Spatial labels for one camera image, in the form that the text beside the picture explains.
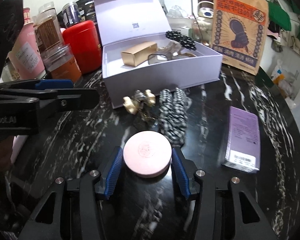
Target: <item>hand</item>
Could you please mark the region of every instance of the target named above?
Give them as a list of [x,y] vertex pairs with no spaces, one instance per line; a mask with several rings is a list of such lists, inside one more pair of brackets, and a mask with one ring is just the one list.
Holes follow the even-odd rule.
[[7,171],[11,167],[11,155],[14,136],[9,136],[0,142],[0,171]]

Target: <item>pink compact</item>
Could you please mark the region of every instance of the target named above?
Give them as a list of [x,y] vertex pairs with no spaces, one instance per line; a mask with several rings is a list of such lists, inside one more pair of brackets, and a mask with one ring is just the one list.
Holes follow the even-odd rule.
[[169,166],[171,145],[160,133],[143,131],[133,135],[123,149],[126,165],[144,178],[162,174]]

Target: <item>white box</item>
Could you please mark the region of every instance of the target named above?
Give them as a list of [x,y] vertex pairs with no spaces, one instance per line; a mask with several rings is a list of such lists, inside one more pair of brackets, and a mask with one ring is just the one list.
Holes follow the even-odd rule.
[[137,67],[123,64],[121,51],[144,41],[166,46],[165,32],[171,30],[158,0],[94,0],[103,45],[102,77],[113,108],[123,105],[123,97],[135,90],[150,89],[159,94],[219,80],[222,55],[196,43],[197,57]]

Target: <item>red container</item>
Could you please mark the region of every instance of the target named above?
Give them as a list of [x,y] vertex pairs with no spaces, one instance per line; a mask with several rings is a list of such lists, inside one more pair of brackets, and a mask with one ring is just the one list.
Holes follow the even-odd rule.
[[101,67],[102,50],[93,21],[78,23],[62,33],[65,44],[70,44],[82,74]]

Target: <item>silver bolt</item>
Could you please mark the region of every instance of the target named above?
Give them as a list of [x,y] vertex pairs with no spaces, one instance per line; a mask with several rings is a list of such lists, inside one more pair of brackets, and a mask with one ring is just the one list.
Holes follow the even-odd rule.
[[206,173],[203,170],[197,170],[195,174],[197,174],[199,177],[203,177],[204,175],[206,175]]
[[27,102],[34,102],[34,101],[37,101],[38,99],[37,98],[27,98],[26,101]]
[[61,184],[63,182],[63,177],[56,178],[54,182],[57,184]]
[[67,101],[62,100],[62,101],[61,101],[61,106],[62,106],[62,107],[65,107],[66,105],[67,105]]
[[93,170],[93,171],[90,171],[89,174],[90,174],[90,176],[95,177],[95,176],[99,175],[99,171]]
[[238,183],[240,182],[240,179],[237,178],[237,177],[233,177],[233,178],[231,179],[231,181],[232,181],[234,184],[238,184]]

